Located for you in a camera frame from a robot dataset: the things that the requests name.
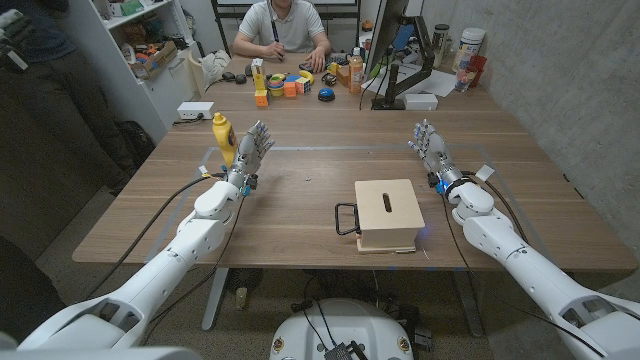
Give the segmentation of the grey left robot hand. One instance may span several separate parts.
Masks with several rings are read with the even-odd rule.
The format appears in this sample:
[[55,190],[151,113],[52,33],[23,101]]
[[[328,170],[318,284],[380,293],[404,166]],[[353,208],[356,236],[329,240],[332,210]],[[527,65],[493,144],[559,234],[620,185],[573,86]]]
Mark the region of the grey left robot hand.
[[255,190],[258,184],[257,171],[274,143],[267,125],[257,121],[240,140],[226,181],[240,189],[244,196]]

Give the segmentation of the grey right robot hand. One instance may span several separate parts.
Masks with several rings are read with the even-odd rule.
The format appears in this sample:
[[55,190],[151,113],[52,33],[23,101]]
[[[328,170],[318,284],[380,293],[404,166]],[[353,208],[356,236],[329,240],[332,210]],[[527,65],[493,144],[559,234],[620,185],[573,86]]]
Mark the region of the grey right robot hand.
[[413,136],[414,140],[409,141],[408,145],[422,161],[429,186],[446,196],[449,188],[463,179],[463,174],[455,166],[444,139],[426,119],[415,124]]

